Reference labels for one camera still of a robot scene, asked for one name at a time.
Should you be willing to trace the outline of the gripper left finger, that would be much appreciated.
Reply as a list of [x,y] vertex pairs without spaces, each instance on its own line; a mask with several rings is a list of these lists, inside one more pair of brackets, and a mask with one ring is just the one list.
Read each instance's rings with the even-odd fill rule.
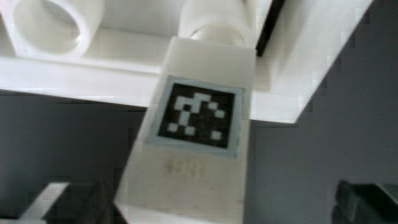
[[13,224],[114,224],[100,182],[52,182]]

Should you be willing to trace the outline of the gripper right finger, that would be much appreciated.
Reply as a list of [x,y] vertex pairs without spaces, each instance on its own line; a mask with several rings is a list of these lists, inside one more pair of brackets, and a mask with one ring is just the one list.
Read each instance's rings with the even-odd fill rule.
[[398,224],[398,185],[341,181],[332,224]]

